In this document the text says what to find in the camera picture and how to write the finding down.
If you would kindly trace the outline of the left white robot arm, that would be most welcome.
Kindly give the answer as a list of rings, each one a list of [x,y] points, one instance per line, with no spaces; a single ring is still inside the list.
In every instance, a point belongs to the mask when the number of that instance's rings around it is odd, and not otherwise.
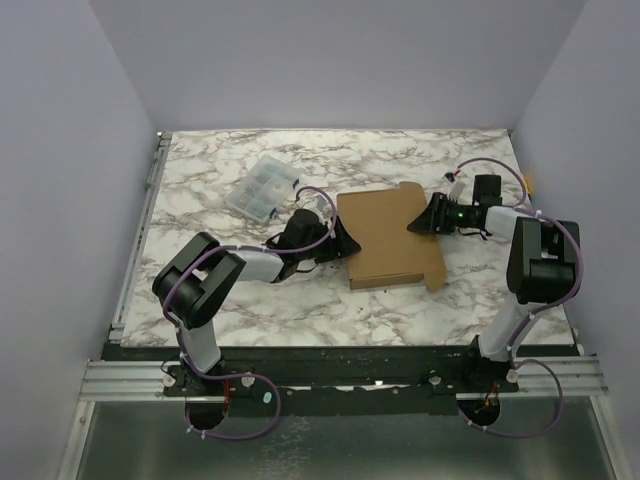
[[[297,209],[284,230],[263,247],[223,247],[206,232],[196,234],[152,284],[163,313],[177,330],[189,386],[206,395],[220,385],[217,365],[222,353],[214,316],[236,283],[280,283],[299,273],[303,261],[319,265],[360,251],[338,216],[325,221],[309,209]]]

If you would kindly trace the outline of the yellow tape piece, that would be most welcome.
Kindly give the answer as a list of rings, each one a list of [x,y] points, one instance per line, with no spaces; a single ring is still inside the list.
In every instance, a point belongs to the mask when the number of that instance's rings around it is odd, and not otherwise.
[[[534,192],[534,183],[531,176],[528,174],[522,174],[522,179],[523,179],[527,194],[532,195]]]

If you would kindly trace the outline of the black metal base rail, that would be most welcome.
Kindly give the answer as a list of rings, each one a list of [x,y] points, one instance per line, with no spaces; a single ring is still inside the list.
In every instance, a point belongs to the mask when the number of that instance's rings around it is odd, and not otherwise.
[[[481,358],[475,346],[225,347],[204,380],[187,370],[175,348],[105,346],[104,363],[128,373],[150,368],[151,396],[184,402],[199,420],[223,415],[454,415],[457,395],[494,398],[517,391],[509,364]]]

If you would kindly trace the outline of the brown cardboard box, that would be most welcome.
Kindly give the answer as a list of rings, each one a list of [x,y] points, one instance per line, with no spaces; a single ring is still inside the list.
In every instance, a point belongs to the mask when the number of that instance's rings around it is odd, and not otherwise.
[[[408,230],[426,207],[423,187],[415,182],[337,196],[340,220],[361,247],[346,260],[352,290],[420,282],[430,292],[443,287],[447,269],[438,238]]]

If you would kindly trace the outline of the aluminium front extrusion rail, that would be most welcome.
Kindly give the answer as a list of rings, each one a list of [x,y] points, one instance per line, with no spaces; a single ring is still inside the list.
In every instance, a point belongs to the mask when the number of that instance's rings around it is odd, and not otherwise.
[[[271,384],[282,395],[361,393],[415,389],[459,399],[485,395],[553,397],[602,396],[608,386],[595,357],[546,357],[520,360],[520,367],[490,367],[457,372],[458,354],[442,362],[417,352],[411,358],[362,350],[267,350],[228,355],[219,371],[202,379],[176,361],[95,361],[87,365],[80,389],[83,401],[147,401],[189,399],[220,401],[225,393],[262,395]]]

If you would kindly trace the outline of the clear plastic screw organizer box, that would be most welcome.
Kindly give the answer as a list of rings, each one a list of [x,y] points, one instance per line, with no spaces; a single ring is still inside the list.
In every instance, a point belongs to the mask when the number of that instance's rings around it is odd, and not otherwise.
[[[264,155],[229,193],[225,203],[236,213],[266,224],[296,190],[300,174],[292,165]]]

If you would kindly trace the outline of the aluminium side rail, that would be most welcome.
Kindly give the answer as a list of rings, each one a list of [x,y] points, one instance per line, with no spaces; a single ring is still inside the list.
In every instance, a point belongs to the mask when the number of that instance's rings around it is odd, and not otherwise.
[[[142,204],[141,215],[134,234],[122,288],[120,290],[114,315],[109,327],[109,343],[120,344],[124,335],[129,304],[133,295],[137,273],[148,235],[149,222],[159,191],[157,183],[162,178],[173,133],[169,131],[161,131],[157,133],[157,136],[158,143],[151,158],[151,167],[144,184],[145,196]]]

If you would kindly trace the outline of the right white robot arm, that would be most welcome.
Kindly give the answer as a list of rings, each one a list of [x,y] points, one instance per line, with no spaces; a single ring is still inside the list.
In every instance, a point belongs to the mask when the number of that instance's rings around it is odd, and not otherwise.
[[[426,209],[407,230],[418,234],[453,235],[461,230],[510,242],[506,268],[508,295],[491,324],[477,338],[480,356],[459,367],[461,383],[481,391],[496,376],[494,362],[514,360],[522,341],[542,312],[558,307],[579,291],[584,274],[580,227],[557,221],[539,211],[503,204],[502,179],[483,174],[474,178],[472,202],[464,205],[455,194],[431,195]]]

